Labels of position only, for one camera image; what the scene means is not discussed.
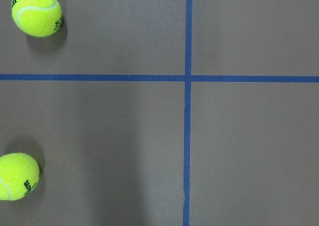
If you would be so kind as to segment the yellow tennis ball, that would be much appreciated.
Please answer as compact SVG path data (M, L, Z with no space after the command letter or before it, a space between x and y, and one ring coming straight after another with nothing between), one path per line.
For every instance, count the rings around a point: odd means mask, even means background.
M0 158L0 199L16 201L30 194L40 175L37 161L25 153L10 153Z
M58 0L12 0L11 16L20 30L34 37L51 36L62 24Z

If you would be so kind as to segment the blue tape grid line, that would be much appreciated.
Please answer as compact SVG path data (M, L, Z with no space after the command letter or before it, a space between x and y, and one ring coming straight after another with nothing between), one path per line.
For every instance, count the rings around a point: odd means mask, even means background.
M317 76L245 75L103 75L103 74L1 74L6 81L136 81L136 82L276 82L318 83Z
M191 130L191 72L192 72L192 5L185 1L185 81L184 81L184 147L182 224L190 225L190 130Z

